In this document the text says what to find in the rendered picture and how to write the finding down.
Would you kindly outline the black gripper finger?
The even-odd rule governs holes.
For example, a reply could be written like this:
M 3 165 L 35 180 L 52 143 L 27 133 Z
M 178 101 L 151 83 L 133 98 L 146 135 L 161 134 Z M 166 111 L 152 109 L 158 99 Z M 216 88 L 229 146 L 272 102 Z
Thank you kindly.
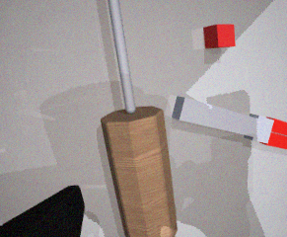
M 80 237 L 85 203 L 79 186 L 67 186 L 0 225 L 0 237 Z

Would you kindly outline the red cube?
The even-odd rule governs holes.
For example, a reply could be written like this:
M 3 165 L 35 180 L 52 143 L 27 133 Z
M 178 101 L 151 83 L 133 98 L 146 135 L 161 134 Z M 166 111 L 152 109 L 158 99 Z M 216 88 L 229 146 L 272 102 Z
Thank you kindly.
M 235 47 L 235 28 L 234 25 L 221 24 L 209 25 L 203 28 L 205 33 L 205 48 L 217 48 L 232 46 Z

